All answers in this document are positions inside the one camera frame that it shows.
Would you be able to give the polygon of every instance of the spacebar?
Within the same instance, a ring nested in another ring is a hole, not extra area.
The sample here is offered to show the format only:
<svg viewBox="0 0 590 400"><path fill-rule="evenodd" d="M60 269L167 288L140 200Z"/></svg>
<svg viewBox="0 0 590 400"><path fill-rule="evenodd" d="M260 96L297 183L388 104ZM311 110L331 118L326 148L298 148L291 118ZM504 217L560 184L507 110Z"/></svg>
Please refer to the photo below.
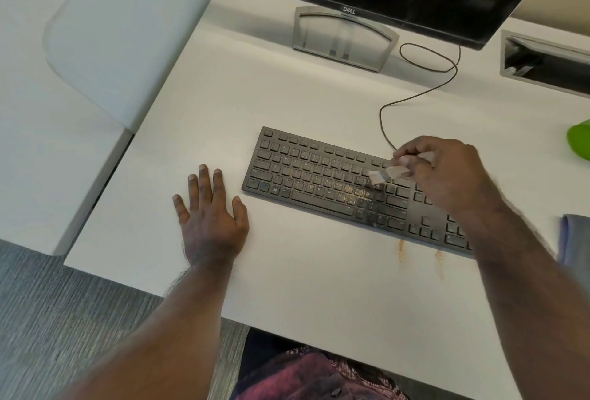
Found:
<svg viewBox="0 0 590 400"><path fill-rule="evenodd" d="M293 191L293 195L291 195L291 199L295 201L299 201L300 203L311 204L317 208L322 208L326 210L331 210L332 212L343 213L344 215L352 216L355 210L349 206L345 206L339 203L333 203L332 201L327 201L322 198L317 198L311 195L305 195L301 192Z"/></svg>

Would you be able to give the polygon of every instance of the green object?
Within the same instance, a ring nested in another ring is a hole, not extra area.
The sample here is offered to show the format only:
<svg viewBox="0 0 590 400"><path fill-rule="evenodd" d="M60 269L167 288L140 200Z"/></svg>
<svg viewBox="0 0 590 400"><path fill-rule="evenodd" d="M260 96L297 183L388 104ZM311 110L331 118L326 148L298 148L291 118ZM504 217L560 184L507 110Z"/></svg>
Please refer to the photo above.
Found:
<svg viewBox="0 0 590 400"><path fill-rule="evenodd" d="M568 143L575 154L590 161L590 119L568 130Z"/></svg>

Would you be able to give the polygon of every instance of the white desk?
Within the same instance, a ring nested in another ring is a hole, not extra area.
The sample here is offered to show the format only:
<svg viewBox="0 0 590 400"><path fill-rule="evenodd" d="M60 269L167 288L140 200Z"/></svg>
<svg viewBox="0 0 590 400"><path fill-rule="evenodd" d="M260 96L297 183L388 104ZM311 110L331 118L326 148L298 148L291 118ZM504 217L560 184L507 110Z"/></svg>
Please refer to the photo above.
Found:
<svg viewBox="0 0 590 400"><path fill-rule="evenodd" d="M65 263L164 295L186 266L171 196L207 163L225 171L228 198L241 195L251 223L225 317L476 400L519 398L475 261L241 193L263 125L387 157L379 107L425 89L291 50L298 5L211 2ZM590 38L506 28L590 50ZM475 144L555 245L557 216L590 215L590 163L564 137L590 117L590 101L500 77L498 38L464 50L452 84L391 108L385 127L399 144L419 134ZM386 71L415 72L395 59Z"/></svg>
<svg viewBox="0 0 590 400"><path fill-rule="evenodd" d="M68 250L130 139L45 60L64 1L0 0L0 238L51 255Z"/></svg>

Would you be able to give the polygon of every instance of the keyboard cable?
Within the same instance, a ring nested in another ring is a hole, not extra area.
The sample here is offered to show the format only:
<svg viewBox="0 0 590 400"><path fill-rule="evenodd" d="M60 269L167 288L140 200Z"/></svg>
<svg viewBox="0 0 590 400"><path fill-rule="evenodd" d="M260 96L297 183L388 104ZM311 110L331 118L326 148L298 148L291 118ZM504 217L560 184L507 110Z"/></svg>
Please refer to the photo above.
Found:
<svg viewBox="0 0 590 400"><path fill-rule="evenodd" d="M420 49L426 50L426 51L428 51L428 52L432 52L432 53L434 53L435 55L439 56L440 58L443 58L443 59L447 60L449 63L451 63L451 67L450 67L449 69L446 69L446 70L439 70L439 69L432 69L432 68L427 68L426 66L422 66L422 65L419 65L419 64L417 64L417 63L414 63L413 61L409 60L408 58L406 58L406 57L403 55L403 52L402 52L402 51L403 51L403 48L404 48L405 46L414 46L414 47L418 47L418 48L420 48ZM382 113L383 113L383 110L384 110L385 108L388 108L388 107L390 107L390 106L397 105L398 103L407 102L408 100L411 100L411 99L414 99L414 98L421 97L421 96L423 96L423 95L425 95L425 94L428 94L429 92L432 92L433 90L440 89L440 88L442 88L443 86L446 86L447 84L449 84L451 81L453 81L453 80L455 79L455 77L457 76L457 74L459 73L459 67L458 67L458 66L459 66L459 63L461 62L461 46L459 46L459 57L457 58L457 62L454 62L454 61L453 61L452 59L450 59L449 57L447 57L447 56L443 55L442 53L438 53L437 51L435 51L435 50L432 50L432 49L430 49L429 47L421 46L421 45L419 45L419 44L415 44L415 43L404 43L404 44L402 44L402 45L399 47L399 55L402 57L402 59L403 59L404 61L406 61L407 63L411 64L412 66L416 66L417 68L424 69L424 70L427 70L427 71L429 71L429 72L433 72L433 73L449 73L449 72L451 72L452 70L454 70L455 72L454 72L454 74L453 74L453 75L452 75L452 76L451 76L451 77L450 77L450 78L449 78L449 79L448 79L448 80L447 80L445 83L442 83L442 84L440 84L440 85L438 85L438 86L435 86L435 87L434 87L434 88L432 88L432 89L428 89L428 90L425 90L424 92L421 92L421 93L419 93L419 94L413 95L413 96L411 96L411 97L404 98L404 99L402 99L402 100L397 100L397 101L394 101L394 102L391 102L391 103L387 103L387 104L385 104L385 105L381 106L381 109L379 110L379 124L380 124L380 127L381 127L381 132L383 133L383 137L385 137L385 140L387 140L387 143L388 143L389 145L391 145L391 147L392 147L394 150L397 150L397 148L396 148L396 147L395 147L395 145L394 145L394 144L391 142L391 140L389 140L389 138L387 137L387 134L385 133L385 129L383 128L383 115L382 115Z"/></svg>

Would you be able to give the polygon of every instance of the black keyboard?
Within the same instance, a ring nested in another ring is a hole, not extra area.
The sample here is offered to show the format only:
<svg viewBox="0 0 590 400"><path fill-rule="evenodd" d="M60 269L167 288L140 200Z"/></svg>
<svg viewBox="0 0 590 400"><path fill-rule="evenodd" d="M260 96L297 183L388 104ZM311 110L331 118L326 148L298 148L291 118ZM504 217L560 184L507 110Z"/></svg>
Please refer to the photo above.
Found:
<svg viewBox="0 0 590 400"><path fill-rule="evenodd" d="M472 254L461 227L434 207L415 182L369 182L369 171L389 165L389 159L263 127L242 190Z"/></svg>

